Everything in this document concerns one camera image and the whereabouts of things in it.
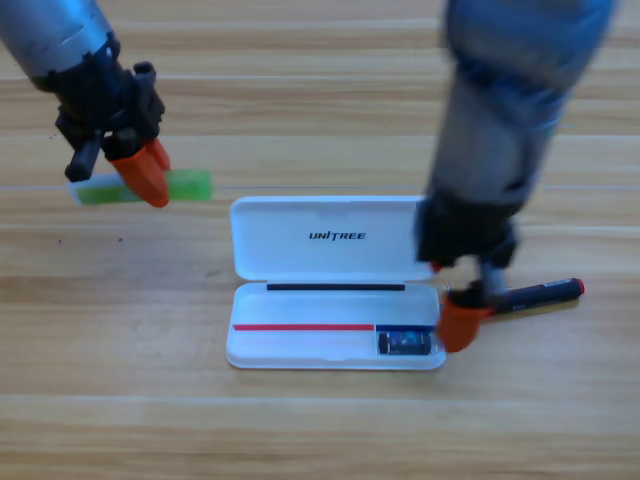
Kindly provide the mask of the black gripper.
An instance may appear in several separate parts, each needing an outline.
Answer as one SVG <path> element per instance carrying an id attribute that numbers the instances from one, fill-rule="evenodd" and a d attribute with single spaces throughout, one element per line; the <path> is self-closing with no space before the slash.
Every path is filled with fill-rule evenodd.
<path id="1" fill-rule="evenodd" d="M 464 201 L 437 190 L 417 206 L 414 227 L 416 259 L 435 273 L 452 268 L 462 257 L 473 257 L 479 279 L 446 298 L 437 323 L 437 337 L 447 353 L 466 349 L 476 338 L 481 322 L 503 303 L 503 270 L 517 247 L 512 217 L 518 203 L 494 204 Z"/>
<path id="2" fill-rule="evenodd" d="M 90 179 L 103 152 L 133 193 L 163 208 L 171 166 L 157 138 L 165 107 L 155 89 L 156 71 L 150 62 L 125 70 L 119 53 L 119 44 L 106 43 L 72 68 L 48 71 L 37 87 L 60 102 L 55 125 L 74 151 L 65 169 L 68 180 Z"/>

